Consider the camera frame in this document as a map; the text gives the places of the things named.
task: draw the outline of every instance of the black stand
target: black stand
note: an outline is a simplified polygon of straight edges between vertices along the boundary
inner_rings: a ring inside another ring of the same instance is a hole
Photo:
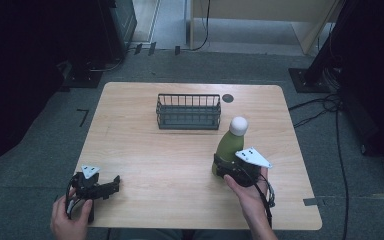
[[[288,70],[297,93],[330,93],[329,86],[321,77],[317,81],[308,79],[307,69],[289,68]]]
[[[102,72],[87,71],[85,74],[76,74],[70,70],[62,84],[63,88],[96,88],[101,81]]]

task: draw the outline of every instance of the black circular marker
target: black circular marker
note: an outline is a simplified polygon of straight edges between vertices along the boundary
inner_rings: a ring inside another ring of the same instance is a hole
[[[224,94],[223,97],[221,97],[225,103],[231,103],[233,102],[233,96],[230,94]]]

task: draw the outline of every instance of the white label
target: white label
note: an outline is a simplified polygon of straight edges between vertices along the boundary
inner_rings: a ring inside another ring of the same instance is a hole
[[[267,159],[263,157],[253,147],[244,149],[242,151],[237,151],[235,155],[247,163],[265,167],[265,168],[272,168],[271,163],[269,163],[269,161],[267,161]]]

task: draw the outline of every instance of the green bottle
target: green bottle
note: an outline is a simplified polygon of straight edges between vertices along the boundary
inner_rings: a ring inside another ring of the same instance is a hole
[[[241,161],[235,153],[244,149],[244,135],[248,129],[248,121],[243,117],[235,117],[230,122],[229,131],[227,131],[217,147],[216,156],[223,162],[222,165],[230,166],[232,162]],[[212,172],[216,176],[217,165],[213,162]]]

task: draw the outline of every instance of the person's left hand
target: person's left hand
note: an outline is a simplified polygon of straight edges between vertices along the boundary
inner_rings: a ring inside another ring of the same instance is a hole
[[[65,210],[65,195],[58,199],[52,208],[51,230],[58,240],[84,240],[87,235],[89,213],[92,209],[92,200],[87,200],[82,207],[82,212],[77,220],[68,219]]]

